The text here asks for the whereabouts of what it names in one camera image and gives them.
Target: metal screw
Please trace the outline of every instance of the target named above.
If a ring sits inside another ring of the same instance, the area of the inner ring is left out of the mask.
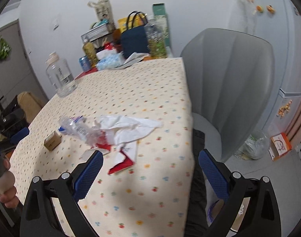
[[[239,179],[241,177],[241,174],[238,173],[238,172],[234,172],[233,177],[236,178],[236,179]]]
[[[267,177],[267,176],[262,177],[262,180],[263,180],[265,183],[270,182],[270,179],[269,179],[269,177]]]
[[[69,176],[70,176],[70,174],[68,172],[65,172],[62,174],[63,179],[67,179],[67,178],[69,178]]]
[[[38,176],[33,177],[33,179],[32,179],[32,182],[33,182],[33,183],[37,183],[38,181],[39,181],[39,177],[38,177]]]

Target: white basket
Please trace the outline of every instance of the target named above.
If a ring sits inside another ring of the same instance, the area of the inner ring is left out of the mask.
[[[84,42],[85,37],[88,37],[90,42],[93,42],[99,38],[105,37],[109,34],[113,33],[113,28],[109,23],[104,23],[100,26],[97,26],[91,30],[89,30],[87,33],[83,34],[81,36],[82,41]]]

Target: yellow liquid bottle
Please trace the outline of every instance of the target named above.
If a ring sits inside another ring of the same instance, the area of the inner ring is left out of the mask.
[[[89,42],[89,39],[87,37],[84,40],[83,51],[87,55],[91,67],[94,68],[99,62],[99,60],[96,56],[96,50],[94,45],[91,42]]]

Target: tablecloth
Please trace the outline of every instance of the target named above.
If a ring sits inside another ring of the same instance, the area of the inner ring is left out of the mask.
[[[183,236],[194,161],[191,151],[191,103],[181,58],[137,63],[123,70],[104,70],[77,80],[65,98],[55,95],[31,123],[30,135],[11,158],[18,197],[24,203],[34,176],[56,179],[81,163],[90,148],[62,136],[52,152],[44,139],[59,127],[59,117],[121,114],[163,122],[138,141],[136,164],[107,175],[115,151],[104,164],[85,199],[78,205],[99,236]],[[73,236],[57,201],[55,209],[65,233]]]

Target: green box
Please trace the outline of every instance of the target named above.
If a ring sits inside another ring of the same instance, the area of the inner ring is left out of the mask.
[[[165,39],[165,45],[170,46],[168,18],[165,10],[165,4],[164,3],[153,4],[153,13],[154,13],[154,19],[162,28],[164,39]]]

